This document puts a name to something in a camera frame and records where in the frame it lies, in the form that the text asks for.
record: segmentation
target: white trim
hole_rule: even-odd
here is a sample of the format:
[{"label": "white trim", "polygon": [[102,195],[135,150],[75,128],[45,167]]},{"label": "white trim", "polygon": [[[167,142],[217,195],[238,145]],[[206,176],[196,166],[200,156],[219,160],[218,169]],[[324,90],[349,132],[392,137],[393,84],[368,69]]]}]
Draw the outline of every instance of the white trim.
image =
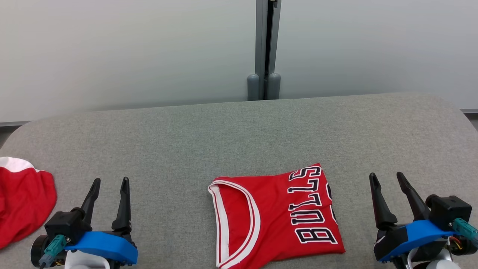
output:
[{"label": "white trim", "polygon": [[17,173],[28,168],[35,169],[30,162],[13,157],[0,157],[0,167],[5,168],[12,173]]},{"label": "white trim", "polygon": [[[219,248],[222,250],[223,247],[225,247],[226,245],[227,245],[227,248],[228,248],[229,227],[224,225],[225,223],[223,221],[223,217],[225,215],[226,218],[227,218],[227,215],[226,215],[226,211],[225,211],[225,208],[224,208],[224,204],[222,202],[222,198],[220,197],[220,194],[219,194],[219,191],[218,191],[219,190],[219,187],[217,186],[218,184],[233,187],[233,188],[241,191],[242,193],[244,193],[244,195],[246,196],[247,202],[248,202],[249,213],[250,213],[249,233],[248,233],[246,239],[244,240],[242,245],[236,250],[236,252],[234,252],[232,255],[226,257],[225,259],[224,259],[223,255],[220,255],[220,257],[219,257]],[[254,198],[244,187],[242,187],[242,186],[240,186],[236,183],[225,181],[225,180],[215,180],[208,187],[208,189],[209,189],[209,192],[213,195],[213,199],[215,198],[215,201],[216,201],[216,203],[215,203],[216,218],[219,218],[219,219],[216,219],[216,224],[220,225],[220,226],[217,226],[217,234],[218,235],[220,234],[220,238],[219,238],[219,240],[217,240],[217,242],[219,242],[220,246],[216,246],[216,251],[217,251],[217,253],[216,253],[217,259],[216,260],[218,261],[217,267],[221,268],[221,269],[228,269],[228,268],[240,263],[245,257],[247,257],[247,255],[249,255],[251,253],[251,251],[254,248],[254,246],[257,242],[257,239],[259,237],[259,231],[260,231],[260,228],[261,228],[261,216],[259,215],[259,209],[257,207],[256,202],[254,201]],[[225,233],[227,234],[227,241],[225,241],[225,237],[224,237]]]},{"label": "white trim", "polygon": [[214,210],[216,211],[216,264],[219,264],[220,261],[229,257],[229,222],[219,187],[211,185],[209,186],[209,190],[213,195]]}]

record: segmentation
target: teal connector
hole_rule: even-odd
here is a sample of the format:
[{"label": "teal connector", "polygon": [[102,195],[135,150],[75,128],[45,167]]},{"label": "teal connector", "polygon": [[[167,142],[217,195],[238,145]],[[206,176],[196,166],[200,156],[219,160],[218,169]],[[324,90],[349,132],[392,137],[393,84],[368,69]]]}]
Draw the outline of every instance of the teal connector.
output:
[{"label": "teal connector", "polygon": [[453,221],[453,230],[458,234],[468,238],[476,247],[478,247],[478,230],[464,219],[457,218]]},{"label": "teal connector", "polygon": [[67,241],[64,235],[57,235],[53,241],[46,247],[45,254],[39,260],[40,268],[48,268],[55,261],[56,255],[66,246]]},{"label": "teal connector", "polygon": [[45,254],[56,257],[66,246],[66,237],[64,235],[57,235],[53,241],[46,247]]}]

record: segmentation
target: blue bracket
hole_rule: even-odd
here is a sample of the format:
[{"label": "blue bracket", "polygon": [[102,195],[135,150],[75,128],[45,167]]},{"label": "blue bracket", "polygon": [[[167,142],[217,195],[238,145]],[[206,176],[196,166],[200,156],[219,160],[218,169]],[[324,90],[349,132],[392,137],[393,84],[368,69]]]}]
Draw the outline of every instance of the blue bracket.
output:
[{"label": "blue bracket", "polygon": [[86,232],[76,245],[65,247],[65,250],[75,249],[124,264],[138,263],[138,250],[130,242],[103,232]]},{"label": "blue bracket", "polygon": [[442,236],[453,236],[455,231],[443,231],[429,220],[414,221],[400,229],[407,230],[408,241],[401,243],[398,247],[385,255],[380,261],[390,261],[391,257],[399,256],[416,247],[420,247],[435,241]]}]

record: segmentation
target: bulls jersey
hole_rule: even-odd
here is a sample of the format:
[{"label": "bulls jersey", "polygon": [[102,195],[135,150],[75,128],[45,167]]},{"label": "bulls jersey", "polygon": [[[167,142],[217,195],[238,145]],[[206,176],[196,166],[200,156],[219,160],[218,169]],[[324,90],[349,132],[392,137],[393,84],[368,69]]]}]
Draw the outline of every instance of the bulls jersey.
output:
[{"label": "bulls jersey", "polygon": [[345,252],[320,164],[276,176],[219,177],[208,188],[218,268],[257,269],[273,260]]},{"label": "bulls jersey", "polygon": [[23,159],[0,157],[0,249],[36,231],[55,204],[52,174]]}]

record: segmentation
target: gray fabric surface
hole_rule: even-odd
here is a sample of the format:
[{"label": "gray fabric surface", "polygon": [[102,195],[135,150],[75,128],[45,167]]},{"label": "gray fabric surface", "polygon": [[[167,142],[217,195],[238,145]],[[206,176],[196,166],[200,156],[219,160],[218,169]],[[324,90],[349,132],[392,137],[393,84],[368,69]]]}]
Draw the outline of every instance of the gray fabric surface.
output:
[{"label": "gray fabric surface", "polygon": [[[268,269],[392,268],[375,261],[368,175],[375,172],[399,222],[412,220],[395,174],[423,198],[457,195],[478,206],[478,132],[439,98],[379,94],[89,112],[28,123],[0,156],[55,177],[55,211],[80,206],[102,179],[92,226],[110,229],[123,176],[131,180],[136,268],[214,268],[216,222],[208,184],[218,176],[279,174],[315,162],[332,188],[346,248],[274,262]],[[471,222],[478,224],[478,212]],[[0,251],[2,268],[31,268],[40,229]],[[478,254],[456,259],[475,268]]]}]

